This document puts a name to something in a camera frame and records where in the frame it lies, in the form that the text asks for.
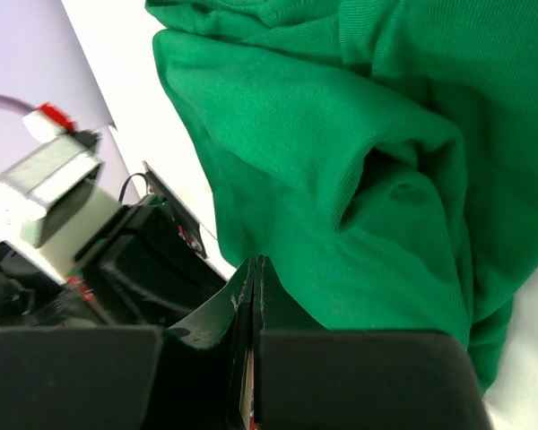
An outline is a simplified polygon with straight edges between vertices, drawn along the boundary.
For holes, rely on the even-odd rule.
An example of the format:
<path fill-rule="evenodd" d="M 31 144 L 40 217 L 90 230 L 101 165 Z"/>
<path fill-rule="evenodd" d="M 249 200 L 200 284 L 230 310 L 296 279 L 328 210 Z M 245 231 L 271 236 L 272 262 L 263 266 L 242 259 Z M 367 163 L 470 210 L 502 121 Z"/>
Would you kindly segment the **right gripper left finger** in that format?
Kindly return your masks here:
<path fill-rule="evenodd" d="M 254 262 L 167 330 L 28 323 L 0 276 L 0 429 L 244 429 Z"/>

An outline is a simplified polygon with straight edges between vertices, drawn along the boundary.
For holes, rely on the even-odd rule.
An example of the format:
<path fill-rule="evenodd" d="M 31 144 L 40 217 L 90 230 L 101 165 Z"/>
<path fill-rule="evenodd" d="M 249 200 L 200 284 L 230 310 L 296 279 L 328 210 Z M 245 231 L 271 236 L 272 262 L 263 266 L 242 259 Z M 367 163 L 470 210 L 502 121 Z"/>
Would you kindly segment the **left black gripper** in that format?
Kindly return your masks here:
<path fill-rule="evenodd" d="M 225 283 L 164 192 L 125 205 L 84 178 L 44 208 L 0 182 L 0 237 L 0 326 L 169 326 Z"/>

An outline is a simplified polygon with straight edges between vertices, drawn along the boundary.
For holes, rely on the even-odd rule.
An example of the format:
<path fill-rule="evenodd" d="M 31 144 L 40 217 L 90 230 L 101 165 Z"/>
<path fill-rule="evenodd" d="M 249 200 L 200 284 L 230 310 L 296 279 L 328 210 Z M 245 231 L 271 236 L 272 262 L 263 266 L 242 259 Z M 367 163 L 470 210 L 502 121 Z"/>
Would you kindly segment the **green t shirt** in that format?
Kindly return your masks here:
<path fill-rule="evenodd" d="M 232 265 L 329 329 L 435 329 L 493 384 L 538 267 L 538 1 L 149 1 Z"/>

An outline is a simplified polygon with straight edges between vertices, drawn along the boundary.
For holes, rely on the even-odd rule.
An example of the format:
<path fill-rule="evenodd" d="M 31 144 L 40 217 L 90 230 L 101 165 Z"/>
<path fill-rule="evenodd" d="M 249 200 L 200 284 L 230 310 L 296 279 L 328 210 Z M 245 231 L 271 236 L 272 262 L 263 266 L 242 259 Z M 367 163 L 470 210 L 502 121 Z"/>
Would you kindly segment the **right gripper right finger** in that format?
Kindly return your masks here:
<path fill-rule="evenodd" d="M 473 366 L 440 331 L 330 331 L 271 260 L 253 281 L 254 420 L 261 429 L 488 429 Z"/>

